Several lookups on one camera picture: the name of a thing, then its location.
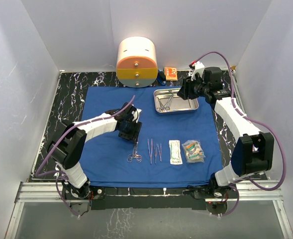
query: metal tray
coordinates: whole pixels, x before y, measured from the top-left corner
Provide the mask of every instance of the metal tray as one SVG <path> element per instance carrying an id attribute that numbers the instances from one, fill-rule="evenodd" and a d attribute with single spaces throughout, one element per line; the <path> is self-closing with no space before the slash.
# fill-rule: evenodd
<path id="1" fill-rule="evenodd" d="M 194 113 L 199 105 L 198 100 L 186 100 L 177 96 L 180 88 L 163 89 L 154 91 L 155 110 L 159 115 L 175 115 Z"/>

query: gray floor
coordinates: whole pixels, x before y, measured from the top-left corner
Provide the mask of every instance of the gray floor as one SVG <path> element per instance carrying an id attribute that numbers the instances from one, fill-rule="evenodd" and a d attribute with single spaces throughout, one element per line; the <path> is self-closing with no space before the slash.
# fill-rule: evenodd
<path id="1" fill-rule="evenodd" d="M 63 203 L 25 203 L 16 239 L 281 239 L 272 201 L 241 201 L 221 220 L 190 209 L 90 211 L 80 220 Z"/>

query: white wall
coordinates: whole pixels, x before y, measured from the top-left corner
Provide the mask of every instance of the white wall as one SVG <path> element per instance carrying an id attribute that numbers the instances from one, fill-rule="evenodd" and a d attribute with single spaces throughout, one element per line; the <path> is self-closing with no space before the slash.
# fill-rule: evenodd
<path id="1" fill-rule="evenodd" d="M 22 0 L 59 69 L 112 71 L 121 40 L 150 38 L 160 68 L 222 51 L 236 65 L 271 0 Z M 225 66 L 217 56 L 205 65 Z"/>
<path id="2" fill-rule="evenodd" d="M 0 238 L 33 164 L 58 69 L 19 0 L 0 0 Z"/>
<path id="3" fill-rule="evenodd" d="M 247 114 L 271 125 L 284 144 L 288 167 L 284 206 L 293 230 L 293 4 L 273 1 L 237 66 Z M 272 179 L 282 172 L 278 149 Z"/>

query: black marble table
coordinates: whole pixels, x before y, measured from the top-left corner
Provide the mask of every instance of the black marble table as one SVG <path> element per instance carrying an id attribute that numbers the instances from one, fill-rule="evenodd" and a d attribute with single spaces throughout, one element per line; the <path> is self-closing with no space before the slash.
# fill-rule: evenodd
<path id="1" fill-rule="evenodd" d="M 177 81 L 168 81 L 167 86 L 180 86 L 183 83 L 183 77 L 187 76 L 189 71 L 179 71 Z M 223 71 L 222 82 L 225 88 L 230 89 L 230 77 L 228 71 Z M 62 73 L 59 78 L 59 85 L 55 95 L 55 99 L 50 112 L 49 120 L 46 125 L 45 133 L 42 139 L 42 148 L 37 156 L 36 162 L 30 174 L 29 181 L 50 181 L 55 180 L 57 175 L 48 175 L 43 178 L 37 178 L 35 171 L 46 157 L 46 146 L 48 139 L 51 139 L 54 132 L 63 132 L 61 120 L 68 120 L 71 122 L 81 121 L 82 112 L 87 96 L 88 88 L 94 87 L 123 87 L 116 77 L 115 72 L 74 72 Z M 158 82 L 154 82 L 152 86 L 160 86 Z M 235 139 L 223 119 L 212 111 L 214 122 L 216 126 L 216 134 L 221 151 L 221 160 L 223 167 L 228 165 L 231 153 L 235 146 Z M 42 172 L 55 170 L 56 163 L 49 160 L 42 169 Z M 255 175 L 255 179 L 266 179 Z"/>

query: robotic arm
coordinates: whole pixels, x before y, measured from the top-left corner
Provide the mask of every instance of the robotic arm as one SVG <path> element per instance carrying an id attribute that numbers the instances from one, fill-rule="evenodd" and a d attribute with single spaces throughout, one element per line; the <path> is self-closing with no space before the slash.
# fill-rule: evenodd
<path id="1" fill-rule="evenodd" d="M 236 140 L 230 164 L 211 176 L 211 193 L 247 176 L 270 170 L 274 149 L 272 134 L 262 133 L 244 119 L 246 115 L 236 101 L 236 108 L 233 107 L 230 91 L 223 89 L 220 68 L 204 68 L 200 62 L 196 62 L 193 68 L 193 74 L 184 79 L 177 95 L 184 100 L 205 97 L 205 101 L 224 119 Z"/>
<path id="2" fill-rule="evenodd" d="M 118 112 L 120 109 L 110 110 L 102 115 L 90 119 L 93 121 L 97 118 L 107 118 Z M 129 105 L 122 113 L 113 118 L 94 121 L 81 125 L 69 132 L 56 150 L 52 153 L 52 158 L 60 166 L 68 177 L 68 184 L 62 182 L 63 186 L 68 189 L 74 197 L 85 198 L 89 194 L 90 181 L 83 172 L 79 163 L 84 144 L 101 134 L 118 130 L 119 137 L 137 142 L 138 135 L 142 126 L 139 122 L 141 110 Z M 64 132 L 70 127 L 80 124 L 81 122 L 62 122 Z M 55 143 L 61 137 L 61 133 L 56 133 L 49 144 L 48 152 L 54 147 Z"/>

